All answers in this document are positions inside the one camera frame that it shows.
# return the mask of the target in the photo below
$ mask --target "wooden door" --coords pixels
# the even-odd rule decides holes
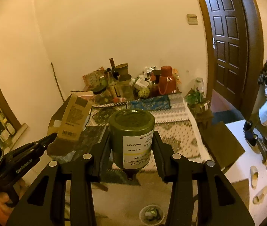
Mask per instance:
[[[239,109],[247,66],[247,31],[241,0],[206,0],[216,72],[214,89]]]

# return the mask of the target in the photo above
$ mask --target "door frame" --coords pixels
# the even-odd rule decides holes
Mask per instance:
[[[214,49],[212,47],[212,27],[208,7],[205,0],[199,0],[199,5],[204,21],[208,54],[208,85],[206,96],[209,100],[211,100],[214,87],[214,79],[216,75]],[[263,67],[264,47],[262,23],[256,0],[242,0],[242,5],[246,17],[248,54],[246,78],[239,111],[242,113],[245,119],[249,119],[252,114],[259,91],[259,85],[257,82],[260,71]]]

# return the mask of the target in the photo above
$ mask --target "light switch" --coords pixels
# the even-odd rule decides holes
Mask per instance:
[[[198,25],[196,14],[187,14],[187,19],[189,25]]]

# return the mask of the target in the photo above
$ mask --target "red thermos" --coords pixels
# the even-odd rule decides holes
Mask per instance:
[[[161,95],[172,94],[176,92],[176,82],[174,76],[172,75],[171,66],[161,67],[159,92]]]

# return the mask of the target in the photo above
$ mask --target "white slipper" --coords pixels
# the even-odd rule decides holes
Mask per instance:
[[[257,167],[251,166],[251,185],[252,188],[256,188],[258,182],[258,170]]]
[[[264,188],[262,190],[260,190],[258,192],[258,194],[255,195],[255,197],[253,198],[253,204],[259,204],[263,201],[264,197],[267,194],[267,186],[264,186]]]

